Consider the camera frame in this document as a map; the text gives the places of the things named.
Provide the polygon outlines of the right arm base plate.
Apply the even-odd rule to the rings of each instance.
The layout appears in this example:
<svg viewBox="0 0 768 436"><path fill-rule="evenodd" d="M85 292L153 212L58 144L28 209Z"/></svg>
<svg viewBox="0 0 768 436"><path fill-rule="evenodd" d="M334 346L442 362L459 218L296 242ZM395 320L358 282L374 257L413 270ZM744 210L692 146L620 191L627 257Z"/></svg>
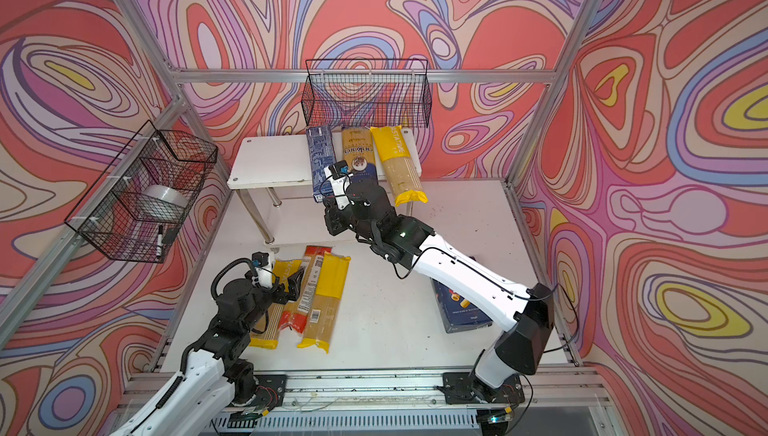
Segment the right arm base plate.
<svg viewBox="0 0 768 436"><path fill-rule="evenodd" d="M507 378L499 388L491 388L470 372L444 372L436 387L449 405L504 404L517 407L525 401L519 374Z"/></svg>

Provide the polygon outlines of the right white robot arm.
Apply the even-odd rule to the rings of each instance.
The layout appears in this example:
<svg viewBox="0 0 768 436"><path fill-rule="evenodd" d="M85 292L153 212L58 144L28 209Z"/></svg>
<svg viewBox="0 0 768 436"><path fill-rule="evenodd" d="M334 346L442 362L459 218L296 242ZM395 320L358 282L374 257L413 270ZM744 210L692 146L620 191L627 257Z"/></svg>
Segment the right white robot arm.
<svg viewBox="0 0 768 436"><path fill-rule="evenodd" d="M471 372L473 391L490 394L514 375L534 375L554 329L556 290L509 280L456 249L425 222L396 212L379 183L328 175L323 198L328 232L350 231L395 269L431 278L469 300L502 330Z"/></svg>

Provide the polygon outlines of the blue spaghetti box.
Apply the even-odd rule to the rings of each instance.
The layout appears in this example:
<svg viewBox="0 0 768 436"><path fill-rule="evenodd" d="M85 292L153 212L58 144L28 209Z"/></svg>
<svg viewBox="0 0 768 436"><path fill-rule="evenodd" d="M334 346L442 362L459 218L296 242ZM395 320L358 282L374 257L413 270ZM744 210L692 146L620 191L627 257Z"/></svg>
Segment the blue spaghetti box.
<svg viewBox="0 0 768 436"><path fill-rule="evenodd" d="M333 195L331 183L325 172L328 166L337 161L332 130L329 126L308 127L306 138L312 174L313 198L320 203L325 196Z"/></svg>

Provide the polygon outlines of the dark blue spaghetti bag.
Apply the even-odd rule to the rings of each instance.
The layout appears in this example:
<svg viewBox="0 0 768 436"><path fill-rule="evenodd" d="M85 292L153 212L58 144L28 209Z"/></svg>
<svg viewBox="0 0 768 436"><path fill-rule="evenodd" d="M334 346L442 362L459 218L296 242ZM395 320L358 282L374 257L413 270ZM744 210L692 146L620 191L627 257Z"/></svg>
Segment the dark blue spaghetti bag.
<svg viewBox="0 0 768 436"><path fill-rule="evenodd" d="M342 129L342 154L353 180L378 180L373 138L367 127Z"/></svg>

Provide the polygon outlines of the yellow spaghetti bag long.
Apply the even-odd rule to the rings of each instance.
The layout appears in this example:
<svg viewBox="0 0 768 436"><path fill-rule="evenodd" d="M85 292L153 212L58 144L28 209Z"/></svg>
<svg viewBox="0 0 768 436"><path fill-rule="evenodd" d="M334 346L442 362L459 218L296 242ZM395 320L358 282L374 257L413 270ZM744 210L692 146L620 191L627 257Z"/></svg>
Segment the yellow spaghetti bag long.
<svg viewBox="0 0 768 436"><path fill-rule="evenodd" d="M325 353L329 352L350 260L348 256L333 253L324 257L312 308L298 348L318 347Z"/></svg>

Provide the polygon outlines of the red spaghetti bag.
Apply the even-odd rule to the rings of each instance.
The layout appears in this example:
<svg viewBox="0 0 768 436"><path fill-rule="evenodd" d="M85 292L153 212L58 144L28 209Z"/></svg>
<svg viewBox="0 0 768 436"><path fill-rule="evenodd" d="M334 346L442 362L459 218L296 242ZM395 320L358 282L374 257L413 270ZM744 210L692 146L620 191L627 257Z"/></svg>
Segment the red spaghetti bag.
<svg viewBox="0 0 768 436"><path fill-rule="evenodd" d="M296 269L291 270L290 275L296 271L301 272L298 299L289 301L284 305L278 323L279 330L291 329L299 334L304 332L312 309L322 264L325 256L331 251L332 248L328 246L309 245L306 247L301 260L291 261L291 268L296 266Z"/></svg>

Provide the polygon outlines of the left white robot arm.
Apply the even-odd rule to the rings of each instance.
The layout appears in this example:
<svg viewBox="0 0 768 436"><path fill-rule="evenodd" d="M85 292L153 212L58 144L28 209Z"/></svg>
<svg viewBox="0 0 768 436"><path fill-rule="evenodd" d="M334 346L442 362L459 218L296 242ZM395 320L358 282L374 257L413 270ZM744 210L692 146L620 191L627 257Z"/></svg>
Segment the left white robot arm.
<svg viewBox="0 0 768 436"><path fill-rule="evenodd" d="M243 262L247 273L223 290L218 285L225 272L214 277L211 294L217 312L208 327L182 351L179 370L114 435L198 435L230 404L253 400L258 387L254 366L241 355L272 305L299 299L304 271L264 287L259 281L263 270Z"/></svg>

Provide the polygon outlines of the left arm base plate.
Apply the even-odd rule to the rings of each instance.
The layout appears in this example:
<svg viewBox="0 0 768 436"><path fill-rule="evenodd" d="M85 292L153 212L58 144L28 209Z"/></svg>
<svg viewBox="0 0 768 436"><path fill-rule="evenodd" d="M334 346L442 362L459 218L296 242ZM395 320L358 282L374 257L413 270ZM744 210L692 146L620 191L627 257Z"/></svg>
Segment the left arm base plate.
<svg viewBox="0 0 768 436"><path fill-rule="evenodd" d="M288 377L286 374L255 374L235 382L232 404L274 409L283 404Z"/></svg>

